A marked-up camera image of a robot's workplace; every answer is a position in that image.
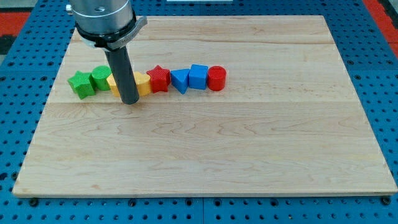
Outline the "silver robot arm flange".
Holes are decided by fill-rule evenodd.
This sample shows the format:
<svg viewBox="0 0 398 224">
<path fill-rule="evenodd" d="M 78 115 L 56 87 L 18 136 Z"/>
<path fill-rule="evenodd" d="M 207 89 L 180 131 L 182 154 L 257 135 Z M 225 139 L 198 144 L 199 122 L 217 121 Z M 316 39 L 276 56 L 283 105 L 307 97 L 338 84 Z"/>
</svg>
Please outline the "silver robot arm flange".
<svg viewBox="0 0 398 224">
<path fill-rule="evenodd" d="M 86 44 L 106 51 L 125 47 L 147 24 L 130 0 L 70 0 L 66 11 Z"/>
</svg>

